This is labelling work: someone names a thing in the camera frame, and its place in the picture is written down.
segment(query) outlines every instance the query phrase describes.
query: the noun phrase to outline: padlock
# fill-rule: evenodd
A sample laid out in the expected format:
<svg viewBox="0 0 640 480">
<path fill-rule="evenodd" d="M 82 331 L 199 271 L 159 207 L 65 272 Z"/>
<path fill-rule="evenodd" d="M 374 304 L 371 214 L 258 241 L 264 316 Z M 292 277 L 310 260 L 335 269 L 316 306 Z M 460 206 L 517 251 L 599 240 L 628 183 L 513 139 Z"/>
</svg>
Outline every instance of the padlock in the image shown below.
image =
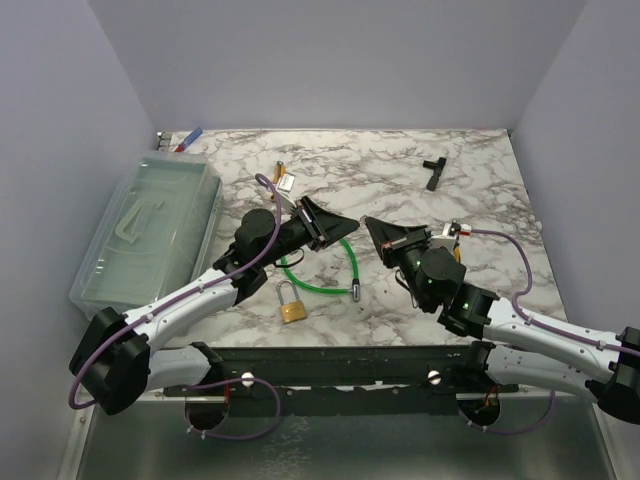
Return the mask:
<svg viewBox="0 0 640 480">
<path fill-rule="evenodd" d="M 280 289 L 282 288 L 282 285 L 284 285 L 285 283 L 288 283 L 289 285 L 291 285 L 291 288 L 293 289 L 293 294 L 296 297 L 295 302 L 291 302 L 287 304 L 284 303 L 284 300 L 282 299 L 282 292 L 280 291 Z M 298 290 L 296 289 L 296 286 L 293 283 L 291 283 L 289 280 L 282 280 L 276 286 L 276 292 L 278 292 L 278 298 L 280 299 L 280 312 L 282 313 L 282 320 L 284 321 L 285 324 L 296 322 L 298 320 L 304 320 L 305 318 L 307 318 L 307 312 L 304 309 L 302 300 L 300 300 L 300 297 L 298 296 Z"/>
</svg>

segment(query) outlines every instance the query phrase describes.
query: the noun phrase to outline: black tool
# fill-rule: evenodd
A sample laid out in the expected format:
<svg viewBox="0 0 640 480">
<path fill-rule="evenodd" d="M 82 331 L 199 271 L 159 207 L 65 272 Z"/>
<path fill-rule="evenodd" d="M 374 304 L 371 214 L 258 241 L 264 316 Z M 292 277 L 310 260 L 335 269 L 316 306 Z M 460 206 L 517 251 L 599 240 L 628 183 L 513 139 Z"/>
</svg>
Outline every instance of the black tool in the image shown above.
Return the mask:
<svg viewBox="0 0 640 480">
<path fill-rule="evenodd" d="M 447 159 L 444 157 L 440 157 L 437 162 L 430 162 L 429 160 L 425 160 L 422 162 L 422 166 L 424 168 L 428 168 L 433 170 L 433 175 L 429 179 L 429 183 L 427 183 L 427 190 L 433 192 L 438 186 L 438 180 L 440 180 L 440 175 L 442 175 L 442 170 L 447 163 Z"/>
</svg>

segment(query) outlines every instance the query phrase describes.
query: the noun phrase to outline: transparent plastic box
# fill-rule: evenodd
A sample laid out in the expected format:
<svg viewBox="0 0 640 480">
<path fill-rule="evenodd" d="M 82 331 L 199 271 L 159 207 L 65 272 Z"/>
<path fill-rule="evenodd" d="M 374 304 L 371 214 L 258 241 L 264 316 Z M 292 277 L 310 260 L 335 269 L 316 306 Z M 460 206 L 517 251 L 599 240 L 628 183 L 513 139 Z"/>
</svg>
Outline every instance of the transparent plastic box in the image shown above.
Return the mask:
<svg viewBox="0 0 640 480">
<path fill-rule="evenodd" d="M 202 155 L 145 153 L 116 189 L 71 288 L 92 318 L 151 303 L 208 264 L 222 182 Z"/>
</svg>

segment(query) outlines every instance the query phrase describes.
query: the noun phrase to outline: marble table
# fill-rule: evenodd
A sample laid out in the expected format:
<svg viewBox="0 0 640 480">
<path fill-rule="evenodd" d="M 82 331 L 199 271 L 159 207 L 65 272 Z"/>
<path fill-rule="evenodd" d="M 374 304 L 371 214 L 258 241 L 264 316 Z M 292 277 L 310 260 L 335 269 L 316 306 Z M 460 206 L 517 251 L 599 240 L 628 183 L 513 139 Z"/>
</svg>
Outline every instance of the marble table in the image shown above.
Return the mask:
<svg viewBox="0 0 640 480">
<path fill-rule="evenodd" d="M 176 146 L 188 132 L 175 133 Z M 328 210 L 359 219 L 347 237 L 360 266 L 362 301 L 299 291 L 308 318 L 284 325 L 275 286 L 283 272 L 268 268 L 268 282 L 241 305 L 192 327 L 168 346 L 204 341 L 211 346 L 442 345 L 471 341 L 436 323 L 437 313 L 414 309 L 379 260 L 363 218 L 400 225 L 428 224 L 440 231 L 457 219 L 475 228 L 513 234 L 533 268 L 534 288 L 522 305 L 565 319 L 553 273 L 531 210 L 518 164 L 504 130 L 251 130 L 205 132 L 188 153 L 204 154 L 224 182 L 224 216 L 212 260 L 233 241 L 242 216 L 252 208 L 273 208 L 259 189 L 256 173 L 271 176 L 276 161 L 296 175 L 292 197 L 309 195 Z M 431 175 L 424 159 L 448 158 L 435 192 L 425 189 Z M 466 237 L 461 245 L 466 280 L 511 296 L 526 283 L 516 249 L 493 237 Z M 350 286 L 346 252 L 335 244 L 307 252 L 294 270 L 317 286 Z"/>
</svg>

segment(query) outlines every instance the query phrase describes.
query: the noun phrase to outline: gray wall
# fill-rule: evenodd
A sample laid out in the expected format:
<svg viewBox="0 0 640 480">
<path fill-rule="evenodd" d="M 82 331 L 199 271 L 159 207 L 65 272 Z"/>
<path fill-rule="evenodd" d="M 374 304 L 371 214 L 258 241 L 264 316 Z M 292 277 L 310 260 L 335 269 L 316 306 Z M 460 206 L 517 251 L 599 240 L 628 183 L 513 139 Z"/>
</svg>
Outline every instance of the gray wall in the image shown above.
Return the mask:
<svg viewBox="0 0 640 480">
<path fill-rule="evenodd" d="M 584 0 L 89 0 L 163 130 L 513 128 Z"/>
<path fill-rule="evenodd" d="M 3 2 L 0 64 L 0 477 L 55 478 L 87 323 L 67 295 L 154 130 L 84 0 Z"/>
<path fill-rule="evenodd" d="M 569 319 L 614 331 L 640 328 L 638 25 L 637 0 L 589 1 L 513 135 Z"/>
</svg>

